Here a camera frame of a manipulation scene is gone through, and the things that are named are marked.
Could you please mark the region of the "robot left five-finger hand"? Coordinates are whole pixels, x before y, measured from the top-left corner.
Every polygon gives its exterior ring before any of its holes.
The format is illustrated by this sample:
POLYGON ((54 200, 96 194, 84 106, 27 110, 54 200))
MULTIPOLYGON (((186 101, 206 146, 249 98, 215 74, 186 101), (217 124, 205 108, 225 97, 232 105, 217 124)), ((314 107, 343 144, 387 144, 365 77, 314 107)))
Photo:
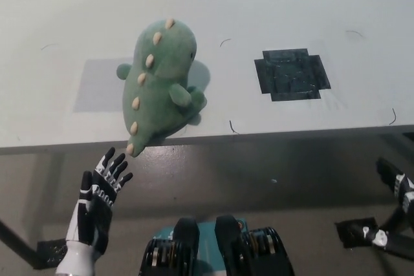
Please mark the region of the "robot left five-finger hand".
POLYGON ((127 168, 125 154, 114 157, 111 147, 93 171, 84 171, 78 199, 69 222, 67 252, 56 268, 56 275, 95 275, 96 261, 106 252, 113 206, 118 193, 133 177, 122 176, 127 168))

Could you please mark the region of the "robot right five-finger hand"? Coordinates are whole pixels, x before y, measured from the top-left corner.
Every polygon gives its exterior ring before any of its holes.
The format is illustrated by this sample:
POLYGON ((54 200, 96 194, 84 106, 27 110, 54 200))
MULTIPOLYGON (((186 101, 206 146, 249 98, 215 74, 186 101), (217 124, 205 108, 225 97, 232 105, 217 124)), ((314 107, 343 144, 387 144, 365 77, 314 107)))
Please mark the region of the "robot right five-finger hand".
POLYGON ((376 161, 381 181, 397 200, 397 208, 379 227, 364 226, 362 237, 372 246, 397 257, 413 260, 413 238, 401 234, 407 224, 413 228, 413 181, 397 166, 383 157, 376 161))

